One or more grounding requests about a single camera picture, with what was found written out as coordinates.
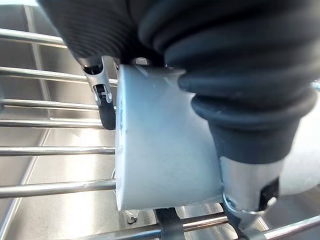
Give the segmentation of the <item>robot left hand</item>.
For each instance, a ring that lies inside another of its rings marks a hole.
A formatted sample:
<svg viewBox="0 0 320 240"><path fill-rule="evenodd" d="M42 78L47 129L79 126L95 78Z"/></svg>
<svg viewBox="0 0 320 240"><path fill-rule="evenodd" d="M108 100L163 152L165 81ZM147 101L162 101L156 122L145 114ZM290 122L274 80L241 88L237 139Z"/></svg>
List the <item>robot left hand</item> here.
<svg viewBox="0 0 320 240"><path fill-rule="evenodd" d="M236 232L278 199L300 120L317 99L317 0L41 0L86 73L102 56L185 70L181 90L208 122L224 210Z"/></svg>

